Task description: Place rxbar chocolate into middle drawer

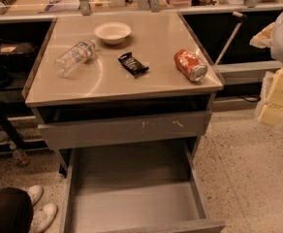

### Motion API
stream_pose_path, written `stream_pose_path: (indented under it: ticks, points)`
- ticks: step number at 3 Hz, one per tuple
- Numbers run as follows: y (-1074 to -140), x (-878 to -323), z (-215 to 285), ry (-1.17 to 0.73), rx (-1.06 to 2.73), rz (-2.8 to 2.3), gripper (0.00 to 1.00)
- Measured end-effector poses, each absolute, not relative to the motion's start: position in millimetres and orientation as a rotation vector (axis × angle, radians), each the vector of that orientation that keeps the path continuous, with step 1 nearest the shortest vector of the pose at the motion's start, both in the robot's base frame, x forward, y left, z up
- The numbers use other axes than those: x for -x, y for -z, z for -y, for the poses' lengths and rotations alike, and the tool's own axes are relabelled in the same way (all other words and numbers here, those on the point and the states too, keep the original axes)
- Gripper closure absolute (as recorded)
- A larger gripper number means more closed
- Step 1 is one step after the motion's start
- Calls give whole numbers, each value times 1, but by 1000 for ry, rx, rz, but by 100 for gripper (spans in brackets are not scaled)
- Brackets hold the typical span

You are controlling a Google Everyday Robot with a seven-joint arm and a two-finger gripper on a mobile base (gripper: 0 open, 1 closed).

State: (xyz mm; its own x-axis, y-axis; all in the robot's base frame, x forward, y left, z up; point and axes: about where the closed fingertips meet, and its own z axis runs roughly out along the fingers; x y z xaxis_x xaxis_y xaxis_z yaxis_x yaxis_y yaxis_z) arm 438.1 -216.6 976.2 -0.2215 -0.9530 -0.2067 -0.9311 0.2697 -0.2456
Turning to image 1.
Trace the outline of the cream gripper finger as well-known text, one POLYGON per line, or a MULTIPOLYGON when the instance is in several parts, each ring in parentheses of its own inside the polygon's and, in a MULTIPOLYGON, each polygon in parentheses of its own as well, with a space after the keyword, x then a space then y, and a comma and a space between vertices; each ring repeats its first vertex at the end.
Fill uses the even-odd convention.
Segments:
POLYGON ((283 119, 283 68, 275 73, 266 72, 257 105, 257 121, 275 125, 283 119))

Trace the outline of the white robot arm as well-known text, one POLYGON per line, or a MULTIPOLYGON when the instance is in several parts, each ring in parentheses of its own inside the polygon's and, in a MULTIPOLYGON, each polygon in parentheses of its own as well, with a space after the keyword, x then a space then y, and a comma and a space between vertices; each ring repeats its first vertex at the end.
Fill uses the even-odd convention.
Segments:
MULTIPOLYGON (((271 57, 283 63, 283 12, 249 42, 256 48, 270 48, 271 57)), ((283 119, 283 68, 273 76, 267 73, 263 80, 261 101, 257 106, 257 120, 275 125, 283 119)))

